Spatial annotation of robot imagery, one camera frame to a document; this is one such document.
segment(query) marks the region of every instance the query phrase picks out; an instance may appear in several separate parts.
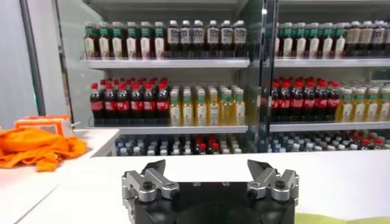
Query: yellow drink bottle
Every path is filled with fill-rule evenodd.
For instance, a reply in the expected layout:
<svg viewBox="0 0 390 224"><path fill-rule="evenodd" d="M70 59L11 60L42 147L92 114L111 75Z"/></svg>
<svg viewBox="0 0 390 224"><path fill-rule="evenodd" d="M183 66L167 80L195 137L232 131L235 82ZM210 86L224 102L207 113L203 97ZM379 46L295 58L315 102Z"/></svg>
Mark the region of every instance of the yellow drink bottle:
<svg viewBox="0 0 390 224"><path fill-rule="evenodd" d="M389 109L390 109L390 88L382 88L380 90L378 100L378 111L376 121L387 121L389 120Z"/></svg>
<svg viewBox="0 0 390 224"><path fill-rule="evenodd" d="M171 91L171 104L169 106L169 116L171 126L180 126L182 123L182 113L179 105L179 92Z"/></svg>
<svg viewBox="0 0 390 224"><path fill-rule="evenodd" d="M369 88L366 96L366 109L364 111L363 121L373 122L378 110L378 88Z"/></svg>
<svg viewBox="0 0 390 224"><path fill-rule="evenodd" d="M364 89L357 89L354 95L351 112L351 122L362 122L366 105L364 104Z"/></svg>
<svg viewBox="0 0 390 224"><path fill-rule="evenodd" d="M344 89L339 107L336 110L337 122L348 122L352 111L352 90Z"/></svg>

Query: dark drink bottle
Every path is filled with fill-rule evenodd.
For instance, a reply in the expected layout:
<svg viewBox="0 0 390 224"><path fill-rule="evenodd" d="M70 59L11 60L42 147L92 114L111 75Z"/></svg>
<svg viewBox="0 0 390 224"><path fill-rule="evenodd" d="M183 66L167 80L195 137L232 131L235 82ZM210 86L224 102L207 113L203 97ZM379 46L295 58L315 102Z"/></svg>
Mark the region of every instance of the dark drink bottle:
<svg viewBox="0 0 390 224"><path fill-rule="evenodd" d="M243 20L239 20L235 24L233 36L235 57L246 57L246 28L244 27Z"/></svg>

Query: red bottle cap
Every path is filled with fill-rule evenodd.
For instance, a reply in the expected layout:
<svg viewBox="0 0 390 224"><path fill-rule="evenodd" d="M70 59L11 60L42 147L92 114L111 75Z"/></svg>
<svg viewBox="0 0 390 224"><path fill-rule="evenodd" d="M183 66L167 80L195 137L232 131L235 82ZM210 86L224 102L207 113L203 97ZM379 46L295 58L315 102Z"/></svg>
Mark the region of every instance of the red bottle cap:
<svg viewBox="0 0 390 224"><path fill-rule="evenodd" d="M98 84L96 82L92 83L91 89L98 89Z"/></svg>

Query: cola bottle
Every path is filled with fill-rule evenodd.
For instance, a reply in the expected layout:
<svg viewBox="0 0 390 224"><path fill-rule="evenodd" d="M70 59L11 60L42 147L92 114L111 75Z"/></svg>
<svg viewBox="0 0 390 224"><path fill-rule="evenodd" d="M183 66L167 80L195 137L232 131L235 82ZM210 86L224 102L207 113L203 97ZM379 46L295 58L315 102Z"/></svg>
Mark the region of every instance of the cola bottle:
<svg viewBox="0 0 390 224"><path fill-rule="evenodd" d="M104 93L104 109L105 117L107 119L116 119L118 117L118 110L116 108L116 93L114 92L110 82L107 83Z"/></svg>
<svg viewBox="0 0 390 224"><path fill-rule="evenodd" d="M286 122L290 121L290 83L287 81L283 82L282 88L279 93L279 121Z"/></svg>
<svg viewBox="0 0 390 224"><path fill-rule="evenodd" d="M294 88L291 90L291 120L292 121L302 121L302 107L303 107L303 93L302 93L303 83L296 81Z"/></svg>
<svg viewBox="0 0 390 224"><path fill-rule="evenodd" d="M304 121L313 121L313 113L314 113L314 82L309 81L306 84L306 87L303 91L303 120Z"/></svg>

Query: red label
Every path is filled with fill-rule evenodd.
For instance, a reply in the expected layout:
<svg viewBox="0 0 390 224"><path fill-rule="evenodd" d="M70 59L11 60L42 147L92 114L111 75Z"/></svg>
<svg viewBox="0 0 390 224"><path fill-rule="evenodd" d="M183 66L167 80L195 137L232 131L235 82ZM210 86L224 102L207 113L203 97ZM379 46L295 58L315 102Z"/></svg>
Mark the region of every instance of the red label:
<svg viewBox="0 0 390 224"><path fill-rule="evenodd" d="M328 107L337 107L339 102L339 99L328 99Z"/></svg>
<svg viewBox="0 0 390 224"><path fill-rule="evenodd" d="M279 101L280 108L289 108L290 107L290 100L278 100L278 101Z"/></svg>
<svg viewBox="0 0 390 224"><path fill-rule="evenodd" d="M144 110L156 110L156 102L144 102Z"/></svg>
<svg viewBox="0 0 390 224"><path fill-rule="evenodd" d="M303 99L300 99L300 100L297 100L297 99L293 99L291 101L291 107L296 107L296 108L300 108L303 106Z"/></svg>
<svg viewBox="0 0 390 224"><path fill-rule="evenodd" d="M272 101L272 109L278 108L279 107L279 100L273 100Z"/></svg>
<svg viewBox="0 0 390 224"><path fill-rule="evenodd" d="M314 107L314 99L313 100L309 100L309 99L305 100L303 102L303 106L305 108L313 108Z"/></svg>
<svg viewBox="0 0 390 224"><path fill-rule="evenodd" d="M116 106L118 107L118 110L124 111L129 109L129 102L118 102L116 103Z"/></svg>
<svg viewBox="0 0 390 224"><path fill-rule="evenodd" d="M317 99L316 100L316 107L319 107L319 108L325 108L327 107L327 101L326 99Z"/></svg>
<svg viewBox="0 0 390 224"><path fill-rule="evenodd" d="M116 110L116 102L105 102L105 110Z"/></svg>
<svg viewBox="0 0 390 224"><path fill-rule="evenodd" d="M158 110L168 110L168 108L169 108L168 101L157 102Z"/></svg>
<svg viewBox="0 0 390 224"><path fill-rule="evenodd" d="M103 101L91 102L92 110L101 110L103 109Z"/></svg>
<svg viewBox="0 0 390 224"><path fill-rule="evenodd" d="M144 108L143 102L137 101L134 102L132 101L132 110L142 110Z"/></svg>

